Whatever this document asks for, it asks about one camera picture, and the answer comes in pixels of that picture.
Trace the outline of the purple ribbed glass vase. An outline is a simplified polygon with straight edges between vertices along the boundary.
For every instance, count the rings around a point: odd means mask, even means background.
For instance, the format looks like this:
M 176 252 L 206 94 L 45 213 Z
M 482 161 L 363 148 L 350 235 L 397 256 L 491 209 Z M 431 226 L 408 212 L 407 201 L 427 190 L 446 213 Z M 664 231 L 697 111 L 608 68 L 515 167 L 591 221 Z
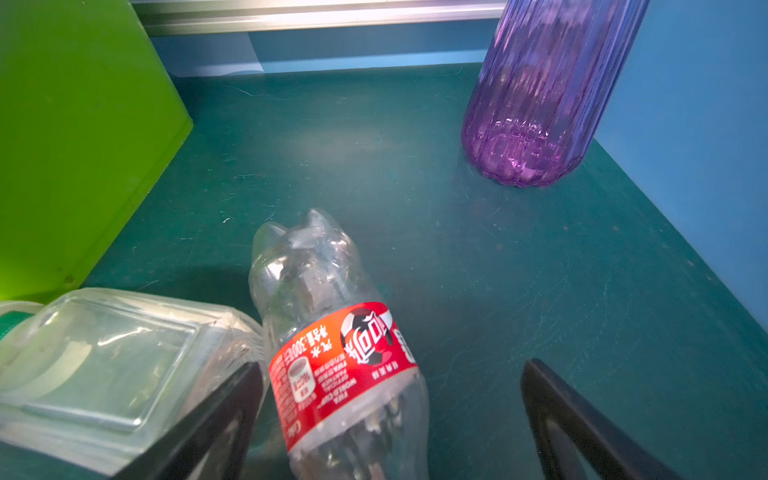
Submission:
M 464 116 L 469 162 L 517 187 L 551 185 L 576 169 L 647 8 L 628 0 L 508 2 Z

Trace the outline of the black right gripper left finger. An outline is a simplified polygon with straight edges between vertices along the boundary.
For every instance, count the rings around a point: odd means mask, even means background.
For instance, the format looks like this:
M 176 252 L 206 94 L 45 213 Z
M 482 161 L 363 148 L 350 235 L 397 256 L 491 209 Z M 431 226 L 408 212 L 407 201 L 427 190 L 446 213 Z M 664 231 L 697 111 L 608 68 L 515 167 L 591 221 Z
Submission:
M 240 477 L 264 392 L 260 366 L 241 366 L 115 479 Z

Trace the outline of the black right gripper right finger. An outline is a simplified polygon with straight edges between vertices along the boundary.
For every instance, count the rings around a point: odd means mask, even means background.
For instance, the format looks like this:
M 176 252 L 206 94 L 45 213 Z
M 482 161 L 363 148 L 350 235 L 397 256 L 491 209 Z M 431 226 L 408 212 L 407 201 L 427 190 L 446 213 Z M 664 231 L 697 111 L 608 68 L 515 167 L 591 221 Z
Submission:
M 586 461 L 602 479 L 678 479 L 539 359 L 528 360 L 520 388 L 547 479 L 585 479 Z

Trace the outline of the clear bottle red cola label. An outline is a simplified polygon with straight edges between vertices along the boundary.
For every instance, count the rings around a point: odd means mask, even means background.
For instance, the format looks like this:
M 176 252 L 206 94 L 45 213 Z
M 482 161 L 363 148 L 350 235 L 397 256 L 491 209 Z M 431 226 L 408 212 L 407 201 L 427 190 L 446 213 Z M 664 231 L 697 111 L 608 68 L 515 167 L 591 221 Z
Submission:
M 299 479 L 424 479 L 426 380 L 351 238 L 312 209 L 295 227 L 263 224 L 249 289 Z

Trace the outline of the aluminium back frame rail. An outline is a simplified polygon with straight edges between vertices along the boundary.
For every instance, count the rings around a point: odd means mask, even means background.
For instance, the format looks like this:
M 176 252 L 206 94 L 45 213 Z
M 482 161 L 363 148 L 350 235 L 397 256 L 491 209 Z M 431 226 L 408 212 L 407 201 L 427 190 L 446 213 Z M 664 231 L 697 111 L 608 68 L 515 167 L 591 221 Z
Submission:
M 503 1 L 133 1 L 151 36 L 497 19 Z

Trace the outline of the green plastic bin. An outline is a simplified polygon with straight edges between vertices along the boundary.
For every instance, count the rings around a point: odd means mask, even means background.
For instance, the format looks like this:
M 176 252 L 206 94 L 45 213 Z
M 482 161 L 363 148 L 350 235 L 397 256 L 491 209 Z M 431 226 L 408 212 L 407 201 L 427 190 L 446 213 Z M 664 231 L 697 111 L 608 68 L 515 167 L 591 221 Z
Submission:
M 128 2 L 3 2 L 2 298 L 79 287 L 192 125 Z

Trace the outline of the clear square plastic bottle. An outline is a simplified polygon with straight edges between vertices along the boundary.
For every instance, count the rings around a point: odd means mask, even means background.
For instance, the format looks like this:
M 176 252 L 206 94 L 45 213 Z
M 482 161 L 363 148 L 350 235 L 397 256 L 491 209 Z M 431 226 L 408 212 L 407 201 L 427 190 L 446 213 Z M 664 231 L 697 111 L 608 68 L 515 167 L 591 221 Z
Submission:
M 228 306 L 104 288 L 5 301 L 1 439 L 112 475 L 268 353 Z

